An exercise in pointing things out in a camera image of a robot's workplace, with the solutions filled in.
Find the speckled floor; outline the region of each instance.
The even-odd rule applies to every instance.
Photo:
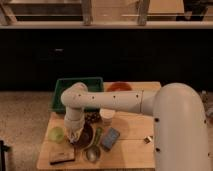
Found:
[[[7,171],[37,170],[52,95],[52,92],[0,92],[0,139],[12,146],[12,151],[6,153]],[[207,95],[207,107],[213,106],[213,93]],[[213,154],[213,125],[208,127]]]

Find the spoon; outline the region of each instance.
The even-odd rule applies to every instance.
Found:
[[[85,153],[86,153],[86,158],[87,160],[89,160],[90,162],[95,163],[101,156],[101,150],[100,148],[97,146],[100,137],[101,137],[101,133],[102,133],[102,128],[98,127],[96,129],[95,132],[95,138],[93,140],[93,143],[90,147],[88,147],[87,149],[85,149]]]

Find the green basket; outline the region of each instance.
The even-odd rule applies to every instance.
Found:
[[[52,100],[52,110],[58,114],[65,114],[65,106],[61,103],[61,94],[67,88],[77,82],[87,85],[90,92],[104,91],[103,78],[101,77],[84,77],[84,78],[61,78],[58,79],[55,86],[55,92]],[[97,112],[97,108],[85,108],[85,112]]]

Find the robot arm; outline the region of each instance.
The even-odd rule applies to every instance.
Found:
[[[71,142],[78,140],[83,128],[83,107],[152,114],[156,171],[211,171],[204,107],[199,95],[184,84],[169,84],[158,92],[89,93],[77,83],[61,100]]]

